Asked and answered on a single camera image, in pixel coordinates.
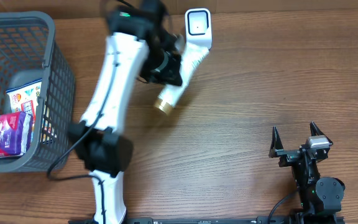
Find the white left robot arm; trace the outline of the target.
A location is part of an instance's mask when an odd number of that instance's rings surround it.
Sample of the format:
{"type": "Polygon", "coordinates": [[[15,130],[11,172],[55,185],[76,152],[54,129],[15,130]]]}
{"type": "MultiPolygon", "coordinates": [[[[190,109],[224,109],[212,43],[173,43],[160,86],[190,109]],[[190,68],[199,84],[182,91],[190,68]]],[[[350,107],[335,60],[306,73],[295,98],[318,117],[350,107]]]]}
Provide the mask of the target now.
{"type": "Polygon", "coordinates": [[[133,145],[123,132],[135,81],[162,85],[155,105],[169,114],[211,49],[207,8],[185,12],[184,34],[164,28],[167,16],[161,1],[142,1],[139,7],[123,4],[104,16],[109,34],[99,80],[79,123],[72,124],[68,133],[93,182],[96,210],[92,223],[126,220],[124,172],[133,145]]]}

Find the purple red Carefree pack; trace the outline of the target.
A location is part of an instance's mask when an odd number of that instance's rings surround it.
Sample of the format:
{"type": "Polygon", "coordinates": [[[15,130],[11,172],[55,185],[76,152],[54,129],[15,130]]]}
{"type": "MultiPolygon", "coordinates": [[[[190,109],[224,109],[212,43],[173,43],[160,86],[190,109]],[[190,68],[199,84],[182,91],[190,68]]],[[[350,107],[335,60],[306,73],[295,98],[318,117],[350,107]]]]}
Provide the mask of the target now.
{"type": "Polygon", "coordinates": [[[0,158],[24,155],[30,147],[33,116],[23,111],[0,115],[0,158]]]}

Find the white tube gold cap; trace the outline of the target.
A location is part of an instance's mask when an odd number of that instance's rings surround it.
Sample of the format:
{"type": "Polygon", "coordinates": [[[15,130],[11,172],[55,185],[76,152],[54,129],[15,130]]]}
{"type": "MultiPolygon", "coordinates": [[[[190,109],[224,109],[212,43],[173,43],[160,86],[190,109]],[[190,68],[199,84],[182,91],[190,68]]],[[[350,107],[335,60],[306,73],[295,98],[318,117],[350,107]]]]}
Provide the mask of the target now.
{"type": "Polygon", "coordinates": [[[167,116],[172,112],[190,84],[196,69],[208,54],[209,48],[207,47],[186,44],[184,53],[181,55],[179,69],[182,84],[181,86],[166,85],[163,88],[154,104],[159,111],[167,116]]]}

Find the yellow snack bag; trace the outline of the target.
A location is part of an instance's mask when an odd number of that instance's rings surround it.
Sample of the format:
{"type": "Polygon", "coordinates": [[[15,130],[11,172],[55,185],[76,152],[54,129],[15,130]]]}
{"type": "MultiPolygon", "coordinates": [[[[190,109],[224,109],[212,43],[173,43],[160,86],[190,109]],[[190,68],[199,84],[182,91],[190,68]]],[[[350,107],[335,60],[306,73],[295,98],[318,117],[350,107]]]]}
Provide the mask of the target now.
{"type": "Polygon", "coordinates": [[[42,86],[42,79],[39,78],[32,82],[26,83],[20,87],[10,88],[6,93],[10,100],[10,106],[13,113],[24,111],[32,115],[32,134],[31,139],[34,137],[36,109],[39,105],[37,99],[40,96],[42,86]]]}

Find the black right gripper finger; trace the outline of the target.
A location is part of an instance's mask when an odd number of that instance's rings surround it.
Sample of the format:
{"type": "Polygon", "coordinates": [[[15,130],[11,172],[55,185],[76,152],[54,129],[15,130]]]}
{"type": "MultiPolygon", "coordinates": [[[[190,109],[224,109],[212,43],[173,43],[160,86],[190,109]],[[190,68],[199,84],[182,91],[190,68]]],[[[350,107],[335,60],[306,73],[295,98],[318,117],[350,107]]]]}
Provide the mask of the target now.
{"type": "Polygon", "coordinates": [[[271,158],[279,157],[283,154],[284,148],[277,130],[277,127],[272,128],[272,142],[270,145],[270,150],[268,156],[271,158]]]}
{"type": "Polygon", "coordinates": [[[312,121],[310,123],[310,132],[311,132],[311,136],[325,136],[325,138],[328,140],[329,145],[332,146],[333,142],[332,140],[330,140],[316,125],[316,123],[314,121],[312,121]]]}

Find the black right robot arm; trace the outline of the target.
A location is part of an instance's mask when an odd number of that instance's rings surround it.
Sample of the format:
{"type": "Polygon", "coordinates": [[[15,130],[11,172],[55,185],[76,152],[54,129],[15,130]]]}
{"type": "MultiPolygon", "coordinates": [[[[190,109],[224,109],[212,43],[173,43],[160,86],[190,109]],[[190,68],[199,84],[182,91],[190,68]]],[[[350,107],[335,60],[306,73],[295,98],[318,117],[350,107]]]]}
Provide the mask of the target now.
{"type": "Polygon", "coordinates": [[[344,182],[335,177],[321,177],[317,166],[328,158],[333,142],[313,121],[310,131],[311,136],[298,149],[285,150],[277,128],[272,130],[269,156],[279,158],[280,167],[291,167],[295,193],[301,203],[301,207],[291,210],[282,223],[344,223],[344,218],[337,216],[342,209],[344,182]]]}

